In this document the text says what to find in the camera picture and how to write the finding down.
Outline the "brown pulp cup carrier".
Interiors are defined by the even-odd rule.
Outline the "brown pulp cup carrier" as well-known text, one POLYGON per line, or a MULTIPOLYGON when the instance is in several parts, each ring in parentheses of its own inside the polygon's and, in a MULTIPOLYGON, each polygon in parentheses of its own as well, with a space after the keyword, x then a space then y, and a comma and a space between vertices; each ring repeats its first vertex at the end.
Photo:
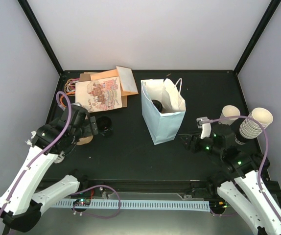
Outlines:
POLYGON ((83 123, 76 130, 75 140, 77 145, 84 145, 91 142, 93 139, 92 127, 90 118, 85 117, 83 123))

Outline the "light blue paper bag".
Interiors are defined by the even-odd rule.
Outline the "light blue paper bag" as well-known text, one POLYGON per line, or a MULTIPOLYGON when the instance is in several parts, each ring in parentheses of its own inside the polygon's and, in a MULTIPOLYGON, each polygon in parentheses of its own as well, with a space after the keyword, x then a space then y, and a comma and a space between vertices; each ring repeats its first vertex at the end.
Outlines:
POLYGON ((186 113, 182 78, 142 80, 141 112, 155 145, 175 139, 186 113))

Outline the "black lid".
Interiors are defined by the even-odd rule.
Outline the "black lid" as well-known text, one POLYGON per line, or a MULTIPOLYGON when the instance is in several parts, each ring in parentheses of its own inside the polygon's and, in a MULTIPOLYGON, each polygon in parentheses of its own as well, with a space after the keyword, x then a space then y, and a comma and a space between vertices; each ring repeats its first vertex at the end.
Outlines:
POLYGON ((162 103, 161 103, 160 101, 158 101, 158 100, 155 100, 155 99, 153 99, 153 100, 151 100, 151 101, 152 101, 153 105, 156 107, 156 109, 157 109, 160 113, 162 113, 162 112, 163 112, 163 105, 162 105, 162 103))

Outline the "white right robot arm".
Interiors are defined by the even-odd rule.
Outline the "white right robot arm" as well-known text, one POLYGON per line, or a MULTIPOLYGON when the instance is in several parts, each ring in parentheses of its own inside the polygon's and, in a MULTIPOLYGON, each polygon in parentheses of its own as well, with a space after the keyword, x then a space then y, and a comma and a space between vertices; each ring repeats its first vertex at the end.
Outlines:
POLYGON ((221 171, 208 178, 206 190, 220 197, 246 222, 255 235, 281 235, 281 208, 258 174, 262 160, 237 147, 235 134, 228 125, 215 125, 206 134, 180 134, 185 149, 205 152, 221 171))

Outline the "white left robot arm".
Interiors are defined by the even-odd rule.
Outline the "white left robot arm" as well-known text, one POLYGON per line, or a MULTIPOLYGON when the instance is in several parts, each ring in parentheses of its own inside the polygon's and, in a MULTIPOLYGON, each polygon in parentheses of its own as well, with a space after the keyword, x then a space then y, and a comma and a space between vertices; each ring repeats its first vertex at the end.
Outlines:
POLYGON ((60 118, 34 133, 27 158, 8 190, 0 197, 0 217, 13 230, 30 231, 52 205, 73 193, 89 190, 87 177, 77 169, 62 180, 37 192, 43 176, 53 163, 70 153, 82 138, 98 134, 95 117, 79 103, 66 108, 60 118))

